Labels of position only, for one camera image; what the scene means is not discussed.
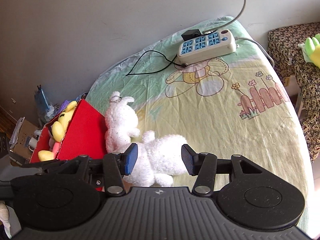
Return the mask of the yellow tiger plush toy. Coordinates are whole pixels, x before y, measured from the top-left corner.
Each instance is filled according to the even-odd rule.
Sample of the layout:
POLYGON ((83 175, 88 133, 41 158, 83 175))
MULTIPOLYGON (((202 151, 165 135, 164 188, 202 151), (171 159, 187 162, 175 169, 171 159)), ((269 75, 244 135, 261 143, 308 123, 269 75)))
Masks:
POLYGON ((52 135, 52 139, 50 139, 52 148, 50 150, 41 150, 38 152, 38 158, 40 161, 49 161, 55 159, 60 149, 61 142, 67 132, 68 124, 73 117, 77 104, 78 103, 76 101, 71 101, 67 105, 67 107, 59 114, 57 121, 52 124, 50 131, 50 134, 52 135))

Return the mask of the white fluffy plush toy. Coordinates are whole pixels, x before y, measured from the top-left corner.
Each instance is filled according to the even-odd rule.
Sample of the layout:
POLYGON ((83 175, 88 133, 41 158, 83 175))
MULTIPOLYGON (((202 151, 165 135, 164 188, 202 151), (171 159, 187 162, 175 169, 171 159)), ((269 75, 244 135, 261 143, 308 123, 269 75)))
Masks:
MULTIPOLYGON (((109 107, 105 112, 107 153, 123 153, 131 145, 131 139, 140 136, 138 116, 128 105, 131 102, 134 102, 133 97, 122 98, 119 91, 114 91, 109 98, 109 107)), ((181 148, 186 143, 185 137, 179 134, 156 138, 154 131, 144 132, 141 141, 137 142, 135 166, 124 180, 133 186, 172 186, 174 176, 187 173, 181 157, 181 148)))

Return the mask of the cardboard box with clutter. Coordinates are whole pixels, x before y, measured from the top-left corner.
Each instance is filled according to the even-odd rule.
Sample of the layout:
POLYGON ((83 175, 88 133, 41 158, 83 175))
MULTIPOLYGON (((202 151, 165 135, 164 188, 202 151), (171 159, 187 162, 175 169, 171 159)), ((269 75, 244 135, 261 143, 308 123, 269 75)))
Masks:
POLYGON ((9 141, 9 157, 18 165, 30 162, 33 151, 37 145, 38 127, 29 122, 25 117, 18 119, 13 134, 9 141))

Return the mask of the red cardboard storage box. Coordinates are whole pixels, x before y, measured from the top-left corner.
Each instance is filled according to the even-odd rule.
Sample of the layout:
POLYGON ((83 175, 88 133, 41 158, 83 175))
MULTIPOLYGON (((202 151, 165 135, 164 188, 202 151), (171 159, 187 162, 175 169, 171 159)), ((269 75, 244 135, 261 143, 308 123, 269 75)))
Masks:
MULTIPOLYGON (((104 116, 92 107, 86 100, 80 100, 74 108, 73 116, 67 123, 66 132, 61 142, 56 144, 53 153, 54 159, 45 163, 59 163, 60 165, 66 161, 72 160, 79 155, 87 155, 90 160, 103 159, 107 154, 105 145, 106 125, 104 116)), ((34 150, 30 165, 40 163, 38 153, 40 151, 49 151, 50 135, 53 132, 53 124, 58 121, 56 116, 52 121, 47 123, 42 129, 36 149, 34 150)), ((97 167, 98 171, 89 175, 89 182, 97 190, 103 189, 103 168, 97 167)))

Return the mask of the green cartoon bed sheet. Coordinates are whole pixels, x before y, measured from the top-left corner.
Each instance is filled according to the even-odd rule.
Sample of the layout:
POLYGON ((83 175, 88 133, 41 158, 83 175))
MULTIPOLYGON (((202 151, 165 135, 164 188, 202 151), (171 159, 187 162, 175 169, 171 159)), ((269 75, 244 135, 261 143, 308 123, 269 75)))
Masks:
POLYGON ((315 188, 308 147, 289 96, 263 52, 230 16, 223 24, 238 37, 236 52, 178 69, 168 65, 182 43, 174 33, 101 74, 87 95, 104 113, 112 92, 134 98, 141 132, 179 134, 197 152, 228 159, 241 154, 297 187, 305 197, 299 227, 314 233, 315 188))

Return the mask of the white power strip blue sockets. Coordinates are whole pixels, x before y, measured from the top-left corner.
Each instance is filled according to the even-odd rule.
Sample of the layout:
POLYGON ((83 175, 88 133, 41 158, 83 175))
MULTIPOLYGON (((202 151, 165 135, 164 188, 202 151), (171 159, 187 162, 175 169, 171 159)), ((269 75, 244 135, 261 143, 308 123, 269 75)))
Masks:
POLYGON ((184 41, 179 47, 177 58, 181 63, 190 65, 235 51, 236 43, 233 34, 230 30, 223 29, 184 41))

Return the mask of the black power adapter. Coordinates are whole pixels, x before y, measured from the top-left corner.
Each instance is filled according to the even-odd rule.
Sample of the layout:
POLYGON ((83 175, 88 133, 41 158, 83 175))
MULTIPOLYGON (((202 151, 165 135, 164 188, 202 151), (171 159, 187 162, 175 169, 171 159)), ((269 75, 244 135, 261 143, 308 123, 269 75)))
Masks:
POLYGON ((194 38, 197 38, 199 36, 201 36, 201 32, 199 29, 190 29, 185 31, 181 37, 183 38, 184 41, 188 41, 188 40, 192 40, 194 38))

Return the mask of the floral patterned brown cloth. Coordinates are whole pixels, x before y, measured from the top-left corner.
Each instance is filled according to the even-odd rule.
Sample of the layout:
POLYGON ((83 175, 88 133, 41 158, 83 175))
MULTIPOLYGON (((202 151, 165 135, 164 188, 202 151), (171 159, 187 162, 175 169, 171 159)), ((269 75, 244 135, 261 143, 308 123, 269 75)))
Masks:
POLYGON ((281 80, 291 75, 297 80, 305 107, 300 124, 311 161, 319 157, 319 68, 304 60, 299 45, 316 34, 319 34, 318 22, 273 29, 268 32, 267 51, 281 80))

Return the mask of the green frog plush toy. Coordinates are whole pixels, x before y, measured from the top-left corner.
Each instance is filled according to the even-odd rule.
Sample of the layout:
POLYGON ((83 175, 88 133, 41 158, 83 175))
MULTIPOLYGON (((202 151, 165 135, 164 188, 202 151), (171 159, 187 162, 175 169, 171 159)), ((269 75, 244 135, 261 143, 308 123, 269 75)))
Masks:
POLYGON ((298 47, 302 50, 304 61, 306 63, 313 63, 320 68, 320 34, 314 37, 308 37, 304 43, 299 44, 298 47))

